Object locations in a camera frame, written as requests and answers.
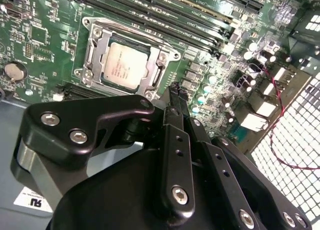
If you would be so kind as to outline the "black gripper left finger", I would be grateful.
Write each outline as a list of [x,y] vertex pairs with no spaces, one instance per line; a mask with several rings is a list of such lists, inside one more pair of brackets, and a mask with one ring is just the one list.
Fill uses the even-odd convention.
[[179,88],[171,84],[160,106],[139,95],[29,106],[14,151],[16,179],[55,211],[70,189],[140,150],[179,148],[191,154]]

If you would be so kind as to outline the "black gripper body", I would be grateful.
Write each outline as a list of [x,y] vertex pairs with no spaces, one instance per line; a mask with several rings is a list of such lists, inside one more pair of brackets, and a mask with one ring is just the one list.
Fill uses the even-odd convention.
[[189,150],[140,150],[70,189],[53,230],[238,230],[219,181]]

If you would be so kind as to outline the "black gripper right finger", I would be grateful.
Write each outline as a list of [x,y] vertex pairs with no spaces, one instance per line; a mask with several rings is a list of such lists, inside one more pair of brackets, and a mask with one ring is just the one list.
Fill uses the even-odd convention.
[[191,159],[199,164],[196,182],[214,230],[310,230],[307,217],[224,137],[211,140],[203,124],[189,114],[188,93],[178,89],[191,141]]

